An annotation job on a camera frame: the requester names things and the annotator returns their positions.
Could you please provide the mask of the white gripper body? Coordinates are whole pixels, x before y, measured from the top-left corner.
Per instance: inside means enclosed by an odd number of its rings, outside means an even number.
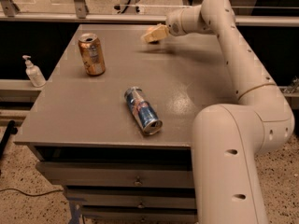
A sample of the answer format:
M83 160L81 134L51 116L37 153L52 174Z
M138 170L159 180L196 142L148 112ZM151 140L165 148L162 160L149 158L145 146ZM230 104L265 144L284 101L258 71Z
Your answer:
M182 8L172 11L166 15L166 26L173 36L189 34L193 26L192 9Z

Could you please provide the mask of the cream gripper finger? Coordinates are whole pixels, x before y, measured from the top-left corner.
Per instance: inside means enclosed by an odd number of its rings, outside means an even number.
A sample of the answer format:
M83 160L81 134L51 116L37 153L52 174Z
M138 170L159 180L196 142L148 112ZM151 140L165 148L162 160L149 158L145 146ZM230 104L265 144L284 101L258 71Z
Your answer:
M166 25L159 23L159 24L157 24L155 26L151 26L151 27L155 28L151 35L147 35L147 31L146 31L146 33L144 33L141 36L141 39L144 42L146 42L146 43L158 42L158 41L163 40L169 36L169 29L167 28Z

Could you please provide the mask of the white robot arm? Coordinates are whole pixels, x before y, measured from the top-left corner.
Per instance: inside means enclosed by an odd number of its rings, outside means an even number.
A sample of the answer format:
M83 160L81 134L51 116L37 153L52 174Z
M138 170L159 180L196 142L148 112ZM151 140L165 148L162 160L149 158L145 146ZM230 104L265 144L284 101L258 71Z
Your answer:
M211 105L193 123L192 174L199 224L268 224L255 164L294 130L289 103L238 31L229 0L203 0L148 29L147 43L169 35L216 35L236 104Z

